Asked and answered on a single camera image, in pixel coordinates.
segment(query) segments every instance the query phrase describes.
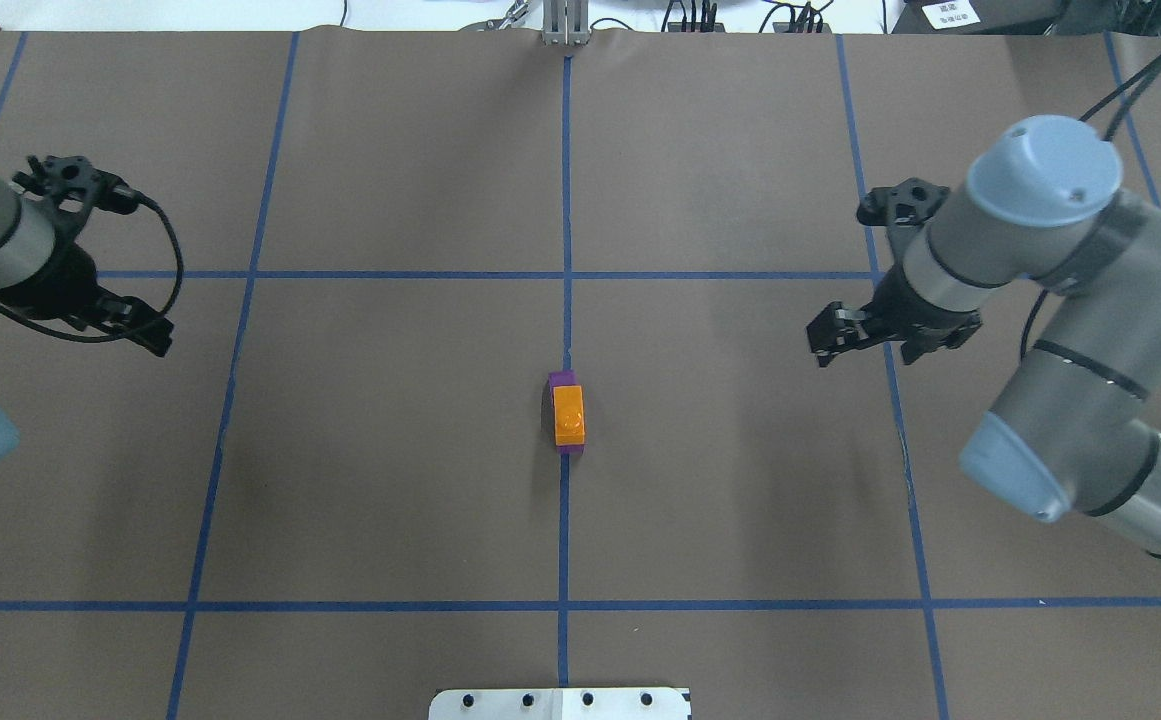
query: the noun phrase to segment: blue grid line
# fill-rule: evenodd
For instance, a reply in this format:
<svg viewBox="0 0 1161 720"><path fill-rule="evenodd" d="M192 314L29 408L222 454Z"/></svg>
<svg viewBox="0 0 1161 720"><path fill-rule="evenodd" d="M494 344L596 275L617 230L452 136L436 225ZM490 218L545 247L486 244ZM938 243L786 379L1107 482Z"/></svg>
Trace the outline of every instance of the blue grid line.
<svg viewBox="0 0 1161 720"><path fill-rule="evenodd" d="M1115 72L1115 85L1123 85L1123 70L1118 65L1118 50L1115 49L1115 36L1110 31L1105 31L1105 53L1109 55L1109 67ZM1122 105L1127 103L1127 94L1118 96L1118 101ZM1127 123L1127 136L1132 141L1132 149L1135 151L1135 159L1141 167L1141 173L1144 175L1144 186L1148 187L1148 199L1153 201L1154 206L1161 208L1161 199L1158 195L1158 183L1153 182L1153 173L1148 170L1148 160L1144 158L1144 149L1141 147L1141 142L1139 142L1139 134L1135 131L1135 120L1132 118L1132 114L1127 113L1127 117L1124 120Z"/></svg>
<svg viewBox="0 0 1161 720"><path fill-rule="evenodd" d="M864 196L864 160L860 158L860 138L854 123L854 102L851 100L851 77L846 63L846 44L841 35L832 36L837 41L837 67L842 80L842 102L846 110L848 136L851 139L851 161L854 165L854 188ZM865 225L864 243L868 247L868 268L873 272L873 282L881 281L878 268L877 244L873 228ZM922 541L922 519L918 514L918 496L913 487L913 461L909 456L909 433L904 425L904 408L900 402L900 381L896 377L895 357L890 352L890 343L882 346L882 357L887 368L887 384L890 388L890 412L894 415L896 432L900 435L900 452L904 458L904 478L909 492L909 534L913 538L914 562L917 566L918 589L922 593L922 614L926 624L926 649L931 656L931 676L936 692L936 708L940 720L949 720L949 698L945 692L945 670L940 657L940 640L936 633L936 612L931 605L931 583L926 578L926 548Z"/></svg>
<svg viewBox="0 0 1161 720"><path fill-rule="evenodd" d="M16 52L12 55L12 62L7 65L7 77L3 78L3 87L0 89L0 117L3 115L3 105L7 105L7 96L12 91L12 79L16 78L16 69L19 69L19 59L21 55L24 53L24 41L28 39L28 33L21 33L19 39L16 41Z"/></svg>
<svg viewBox="0 0 1161 720"><path fill-rule="evenodd" d="M215 454L211 460L211 477L205 489L205 502L202 503L202 524L199 528L197 549L193 555L193 575L188 588L188 607L183 611L181 643L176 653L176 670L172 675L172 689L167 700L167 720L176 719L179 698L183 687L183 670L188 664L188 648L193 638L193 619L196 615L197 597L202 585L202 566L205 563L205 547L211 535L211 516L215 512L215 494L219 488L219 467L224 461L224 435L229 430L229 418L233 411L233 397L237 389L238 359L241 357L241 341L247 332L247 318L251 314L251 297L255 290L255 269L260 264L260 250L264 246L265 222L269 214L269 196L273 193L273 177L277 172L277 152L282 147L282 127L287 114L287 99L291 95L291 79L296 69L296 49L300 46L300 33L291 33L291 45L287 50L287 73L282 81L282 96L277 101L277 120L274 122L273 143L269 146L269 167L265 171L264 192L260 195L260 211L255 218L255 240L251 247L251 265L247 268L246 290L241 294L241 310L238 314L238 329L233 337L233 357L229 361L229 380L224 389L224 406L219 411L219 430L215 437Z"/></svg>
<svg viewBox="0 0 1161 720"><path fill-rule="evenodd" d="M101 278L175 278L175 269L101 269ZM245 279L250 269L187 269L188 279ZM858 269L257 269L255 279L471 279L473 281L867 281Z"/></svg>
<svg viewBox="0 0 1161 720"><path fill-rule="evenodd" d="M571 55L562 59L562 369L571 369ZM571 683L571 456L558 458L558 687Z"/></svg>
<svg viewBox="0 0 1161 720"><path fill-rule="evenodd" d="M1091 607L1161 607L1161 596L947 597L931 598L789 598L788 600L568 600L574 612L783 612L854 610L1047 610ZM553 600L439 602L197 602L195 612L557 612ZM0 612L185 612L188 602L0 600Z"/></svg>

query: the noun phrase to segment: white metal bracket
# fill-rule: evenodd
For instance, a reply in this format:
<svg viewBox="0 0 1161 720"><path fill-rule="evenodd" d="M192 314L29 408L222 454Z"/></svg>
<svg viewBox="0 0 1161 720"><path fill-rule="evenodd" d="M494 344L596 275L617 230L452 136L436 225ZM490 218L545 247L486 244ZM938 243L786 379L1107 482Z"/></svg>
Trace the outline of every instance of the white metal bracket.
<svg viewBox="0 0 1161 720"><path fill-rule="evenodd" d="M691 720L685 687L521 687L444 691L430 720Z"/></svg>
<svg viewBox="0 0 1161 720"><path fill-rule="evenodd" d="M545 0L546 45L589 43L589 0Z"/></svg>

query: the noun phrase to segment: orange block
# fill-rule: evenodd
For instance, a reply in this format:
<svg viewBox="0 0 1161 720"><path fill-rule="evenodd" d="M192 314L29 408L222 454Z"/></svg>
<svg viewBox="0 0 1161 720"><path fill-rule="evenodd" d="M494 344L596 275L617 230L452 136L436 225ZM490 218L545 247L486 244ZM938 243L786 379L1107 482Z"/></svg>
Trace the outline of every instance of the orange block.
<svg viewBox="0 0 1161 720"><path fill-rule="evenodd" d="M553 439L558 447L584 445L584 391L579 386L553 388Z"/></svg>

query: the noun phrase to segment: white plate with holes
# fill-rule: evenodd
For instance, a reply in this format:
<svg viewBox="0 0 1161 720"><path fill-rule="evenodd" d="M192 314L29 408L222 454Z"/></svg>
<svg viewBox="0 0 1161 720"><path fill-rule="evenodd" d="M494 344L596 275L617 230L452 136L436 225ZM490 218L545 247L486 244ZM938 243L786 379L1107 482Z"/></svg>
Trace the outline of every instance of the white plate with holes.
<svg viewBox="0 0 1161 720"><path fill-rule="evenodd" d="M430 720L690 720L685 687L521 687L444 691Z"/></svg>

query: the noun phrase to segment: purple block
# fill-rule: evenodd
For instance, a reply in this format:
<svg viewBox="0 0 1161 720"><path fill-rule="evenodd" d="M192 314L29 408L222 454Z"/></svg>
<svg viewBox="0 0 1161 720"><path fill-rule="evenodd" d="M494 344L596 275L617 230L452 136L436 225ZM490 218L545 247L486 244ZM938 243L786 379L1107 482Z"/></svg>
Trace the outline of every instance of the purple block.
<svg viewBox="0 0 1161 720"><path fill-rule="evenodd" d="M558 370L549 373L549 402L553 403L553 388L563 386L577 386L575 370ZM560 445L558 455L579 455L584 452L583 445Z"/></svg>

